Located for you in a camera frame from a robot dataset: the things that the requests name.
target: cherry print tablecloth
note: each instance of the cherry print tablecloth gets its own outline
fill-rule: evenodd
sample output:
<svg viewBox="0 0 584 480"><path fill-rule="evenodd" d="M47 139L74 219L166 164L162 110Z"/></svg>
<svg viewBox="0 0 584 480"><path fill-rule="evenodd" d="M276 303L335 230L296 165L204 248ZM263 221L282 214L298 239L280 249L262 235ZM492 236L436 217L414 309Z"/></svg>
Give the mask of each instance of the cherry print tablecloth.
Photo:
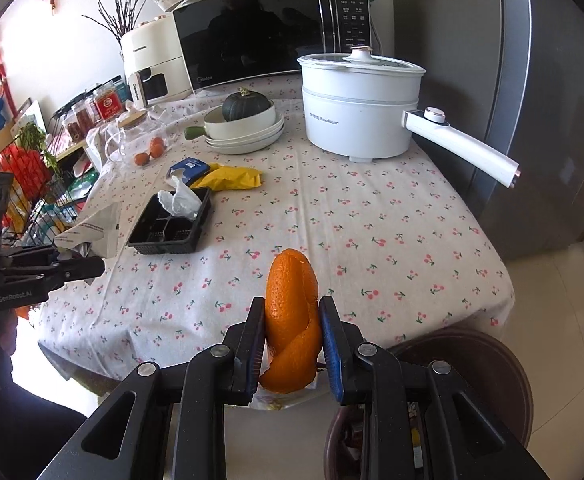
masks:
<svg viewBox="0 0 584 480"><path fill-rule="evenodd" d="M41 344L99 374L123 378L138 362L188 361L245 320L265 294L273 257L303 251L320 294L334 297L344 320L365 338L391 346L474 317L498 327L514 304L506 269L476 219L425 153L356 164L324 152L305 136L297 77L250 84L286 118L271 146L248 155L211 152L204 139L182 139L187 124L234 88L171 104L174 145L146 168L108 163L83 215L121 202L118 255L106 272L50 295L38 321ZM186 156L263 171L262 186L219 192L193 254L143 256L125 241L166 168Z"/></svg>

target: gray refrigerator door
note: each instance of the gray refrigerator door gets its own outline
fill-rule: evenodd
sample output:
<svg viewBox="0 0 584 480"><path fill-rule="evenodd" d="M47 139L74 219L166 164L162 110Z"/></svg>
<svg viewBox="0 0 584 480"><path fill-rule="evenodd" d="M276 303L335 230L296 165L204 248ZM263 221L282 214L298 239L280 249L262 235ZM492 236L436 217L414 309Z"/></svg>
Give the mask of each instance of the gray refrigerator door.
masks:
<svg viewBox="0 0 584 480"><path fill-rule="evenodd" d="M522 176L507 190L455 155L419 141L499 254L511 259L584 237L584 13L577 4L394 0L394 5L401 17L396 56L428 70L421 106L442 108L454 126L520 163ZM467 70L474 64L479 73Z"/></svg>

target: stack of plates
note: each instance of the stack of plates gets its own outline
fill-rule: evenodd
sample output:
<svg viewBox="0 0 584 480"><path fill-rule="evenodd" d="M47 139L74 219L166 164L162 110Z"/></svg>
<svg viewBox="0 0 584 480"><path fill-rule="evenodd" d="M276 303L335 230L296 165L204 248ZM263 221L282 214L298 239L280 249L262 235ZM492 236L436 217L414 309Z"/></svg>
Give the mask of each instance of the stack of plates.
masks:
<svg viewBox="0 0 584 480"><path fill-rule="evenodd" d="M283 117L277 113L277 121L269 128L235 139L221 140L205 137L207 145L217 153L224 155L242 155L256 152L269 146L283 133Z"/></svg>

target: microwave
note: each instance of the microwave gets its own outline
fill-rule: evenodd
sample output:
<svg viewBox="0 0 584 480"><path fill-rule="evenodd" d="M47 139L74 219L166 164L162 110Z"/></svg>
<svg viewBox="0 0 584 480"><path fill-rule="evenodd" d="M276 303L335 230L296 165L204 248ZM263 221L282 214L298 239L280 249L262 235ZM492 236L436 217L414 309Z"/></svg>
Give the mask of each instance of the microwave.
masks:
<svg viewBox="0 0 584 480"><path fill-rule="evenodd" d="M194 91L296 72L301 56L371 41L368 0L195 0L172 14Z"/></svg>

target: tile floor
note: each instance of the tile floor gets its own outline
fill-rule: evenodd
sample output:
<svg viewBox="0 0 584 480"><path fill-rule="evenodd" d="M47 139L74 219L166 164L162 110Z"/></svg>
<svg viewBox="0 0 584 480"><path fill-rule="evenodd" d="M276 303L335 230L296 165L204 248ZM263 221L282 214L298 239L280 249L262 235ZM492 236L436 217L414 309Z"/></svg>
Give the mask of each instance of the tile floor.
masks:
<svg viewBox="0 0 584 480"><path fill-rule="evenodd" d="M582 249L516 261L508 270L517 301L501 339L523 364L532 387L528 448L551 480L579 480L584 475ZM89 414L96 406L94 396L72 381L65 383L40 352L36 356L30 330L19 325L17 382ZM329 396L282 412L226 408L228 478L322 480L323 443L336 409Z"/></svg>

